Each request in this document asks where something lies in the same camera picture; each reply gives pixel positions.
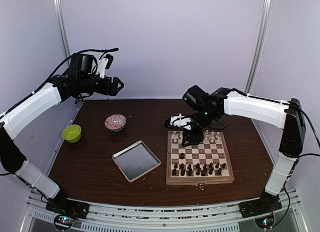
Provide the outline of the black knight piece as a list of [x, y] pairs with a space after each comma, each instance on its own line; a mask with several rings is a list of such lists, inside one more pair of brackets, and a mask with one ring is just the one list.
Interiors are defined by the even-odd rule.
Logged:
[[182, 169], [180, 175], [184, 176], [185, 175], [185, 171], [186, 171], [185, 169]]

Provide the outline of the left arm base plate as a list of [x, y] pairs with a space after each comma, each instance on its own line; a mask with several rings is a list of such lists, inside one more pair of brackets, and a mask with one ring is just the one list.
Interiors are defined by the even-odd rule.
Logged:
[[57, 205], [53, 205], [52, 202], [47, 202], [46, 210], [66, 215], [71, 218], [86, 219], [90, 205], [85, 202], [79, 202], [75, 200], [67, 200], [66, 208], [59, 208]]

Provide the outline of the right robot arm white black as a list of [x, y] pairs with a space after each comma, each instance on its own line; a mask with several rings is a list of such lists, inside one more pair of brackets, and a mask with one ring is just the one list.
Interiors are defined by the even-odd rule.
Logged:
[[[234, 163], [235, 181], [231, 184], [211, 185], [205, 192], [179, 189], [175, 202], [196, 205], [227, 202], [258, 197], [272, 171], [281, 144], [282, 130], [264, 121], [249, 122], [249, 117], [235, 114], [223, 119], [225, 136]], [[311, 141], [312, 129], [307, 127], [303, 147], [304, 157], [295, 168], [290, 188], [296, 188], [305, 207], [320, 204], [319, 149]]]

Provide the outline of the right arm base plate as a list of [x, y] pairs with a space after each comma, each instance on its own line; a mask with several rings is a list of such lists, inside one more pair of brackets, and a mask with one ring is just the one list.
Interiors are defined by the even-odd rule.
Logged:
[[266, 213], [271, 213], [274, 210], [281, 209], [283, 206], [280, 202], [270, 204], [269, 202], [262, 202], [259, 199], [241, 202], [239, 204], [242, 218], [258, 216]]

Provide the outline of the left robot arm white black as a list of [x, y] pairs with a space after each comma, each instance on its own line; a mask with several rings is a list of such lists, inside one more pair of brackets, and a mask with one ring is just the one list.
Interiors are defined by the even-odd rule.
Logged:
[[40, 126], [36, 133], [40, 141], [38, 151], [53, 152], [59, 141], [58, 132], [66, 124], [65, 118], [47, 111], [70, 97], [80, 99], [86, 93], [116, 96], [124, 87], [118, 77], [108, 77], [105, 71], [113, 62], [112, 49], [86, 49], [73, 53], [60, 62], [46, 80], [29, 95], [0, 116], [0, 163], [7, 174], [35, 188], [61, 214], [72, 209], [68, 193], [33, 165], [15, 144], [24, 129]]

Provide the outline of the wooden chess board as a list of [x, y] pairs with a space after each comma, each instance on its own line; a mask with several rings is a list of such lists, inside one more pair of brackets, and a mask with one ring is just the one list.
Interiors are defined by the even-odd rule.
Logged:
[[[225, 184], [232, 183], [235, 180], [232, 164], [222, 132], [206, 130], [204, 140], [199, 145], [182, 147], [182, 131], [169, 131], [167, 133], [167, 155], [166, 155], [166, 184], [167, 185], [195, 185], [195, 184]], [[185, 154], [185, 159], [180, 159], [180, 154]], [[212, 175], [201, 176], [203, 165], [213, 163], [214, 172]], [[174, 164], [178, 164], [176, 176], [172, 176]], [[184, 164], [185, 175], [181, 176], [180, 165]], [[200, 175], [196, 175], [196, 164], [200, 164]], [[219, 168], [223, 163], [222, 175], [217, 176], [215, 165], [219, 163]], [[191, 164], [193, 175], [188, 176], [188, 165]]]

